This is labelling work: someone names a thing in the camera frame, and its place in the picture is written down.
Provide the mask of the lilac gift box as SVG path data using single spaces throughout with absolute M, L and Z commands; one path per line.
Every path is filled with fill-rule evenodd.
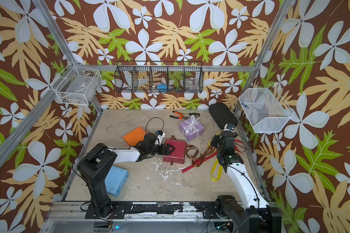
M 205 132 L 204 126 L 200 123 L 200 117 L 191 116 L 179 125 L 179 130 L 188 141 L 192 141 Z

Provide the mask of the brown ribbon bow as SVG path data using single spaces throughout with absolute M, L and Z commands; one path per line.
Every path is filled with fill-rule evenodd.
M 174 136 L 167 139 L 166 146 L 170 147 L 170 154 L 164 156 L 163 161 L 175 164 L 185 164 L 185 157 L 190 159 L 192 166 L 199 167 L 208 157 L 215 154 L 216 148 L 208 146 L 207 149 L 201 153 L 200 150 L 185 141 L 176 140 Z

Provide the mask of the blue gift box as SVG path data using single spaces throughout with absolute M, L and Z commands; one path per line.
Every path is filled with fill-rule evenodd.
M 129 173 L 127 170 L 112 166 L 105 178 L 107 192 L 118 197 L 128 177 Z

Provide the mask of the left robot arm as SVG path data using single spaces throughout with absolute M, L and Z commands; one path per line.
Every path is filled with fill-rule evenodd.
M 142 141 L 129 148 L 114 148 L 98 143 L 84 156 L 77 165 L 77 169 L 88 186 L 91 195 L 91 212 L 96 217 L 105 220 L 112 215 L 112 201 L 108 196 L 105 179 L 113 165 L 140 162 L 151 155 L 171 155 L 176 148 L 162 144 L 162 139 L 161 135 L 149 133 Z

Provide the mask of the yellow ribbon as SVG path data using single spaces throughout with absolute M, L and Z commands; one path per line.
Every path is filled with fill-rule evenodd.
M 217 155 L 216 147 L 213 147 L 213 149 L 214 149 L 214 151 L 211 154 L 210 158 L 214 158 Z M 213 167 L 211 169 L 211 180 L 213 182 L 218 182 L 221 178 L 222 171 L 223 171 L 223 167 L 221 165 L 219 165 L 218 159 L 216 159 L 214 164 L 213 164 Z

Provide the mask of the red ribbon bow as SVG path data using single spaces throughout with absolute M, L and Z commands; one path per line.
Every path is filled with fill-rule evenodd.
M 194 150 L 194 155 L 189 155 L 188 152 Z M 186 149 L 186 156 L 191 159 L 191 165 L 188 167 L 182 169 L 182 173 L 185 173 L 193 168 L 200 167 L 204 162 L 210 160 L 210 156 L 213 153 L 214 149 L 213 146 L 209 146 L 203 154 L 201 154 L 198 150 L 198 148 L 194 145 L 188 145 Z

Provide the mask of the magenta gift box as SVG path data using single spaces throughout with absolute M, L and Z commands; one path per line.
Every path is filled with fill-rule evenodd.
M 175 147 L 175 151 L 169 156 L 163 156 L 162 161 L 166 163 L 185 164 L 185 151 L 187 144 L 185 141 L 167 139 L 165 144 Z

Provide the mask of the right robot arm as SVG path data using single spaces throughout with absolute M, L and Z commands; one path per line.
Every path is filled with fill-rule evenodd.
M 242 202 L 239 204 L 232 196 L 218 196 L 216 211 L 232 220 L 235 233 L 280 233 L 282 215 L 263 198 L 249 177 L 243 159 L 235 151 L 236 137 L 236 132 L 225 129 L 211 140 L 218 164 L 232 180 Z

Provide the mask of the white ribbon bow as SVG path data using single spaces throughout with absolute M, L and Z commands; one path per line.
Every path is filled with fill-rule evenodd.
M 200 117 L 195 117 L 192 116 L 189 119 L 186 120 L 186 123 L 188 124 L 185 128 L 185 132 L 184 135 L 187 136 L 189 134 L 192 134 L 193 132 L 198 132 L 198 129 L 196 127 L 196 124 L 198 124 L 198 120 L 200 119 Z

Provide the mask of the orange gift box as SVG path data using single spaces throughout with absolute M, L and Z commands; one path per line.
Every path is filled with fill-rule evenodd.
M 137 127 L 136 129 L 125 135 L 123 139 L 129 146 L 136 146 L 139 142 L 144 140 L 145 135 L 145 130 L 141 127 Z

